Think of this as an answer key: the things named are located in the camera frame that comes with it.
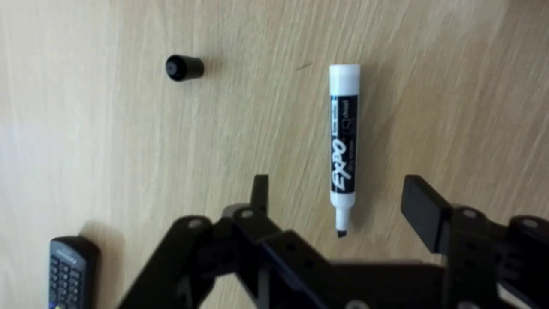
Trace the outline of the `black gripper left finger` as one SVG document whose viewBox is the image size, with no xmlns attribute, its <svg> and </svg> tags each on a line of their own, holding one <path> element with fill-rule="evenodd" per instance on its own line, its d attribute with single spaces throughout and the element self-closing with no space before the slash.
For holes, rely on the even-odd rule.
<svg viewBox="0 0 549 309">
<path fill-rule="evenodd" d="M 119 309 L 200 309 L 220 276 L 236 274 L 258 309 L 327 309 L 315 280 L 318 254 L 268 216 L 270 177 L 251 201 L 206 216 L 182 216 L 165 233 Z"/>
</svg>

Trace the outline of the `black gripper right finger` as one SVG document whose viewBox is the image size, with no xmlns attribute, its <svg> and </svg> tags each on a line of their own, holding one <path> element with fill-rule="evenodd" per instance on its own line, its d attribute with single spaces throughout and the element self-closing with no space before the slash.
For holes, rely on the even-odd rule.
<svg viewBox="0 0 549 309">
<path fill-rule="evenodd" d="M 507 225 L 453 206 L 421 175 L 407 175 L 402 213 L 423 244 L 445 257 L 447 309 L 498 309 L 498 286 L 534 309 L 549 309 L 549 221 L 517 214 Z"/>
</svg>

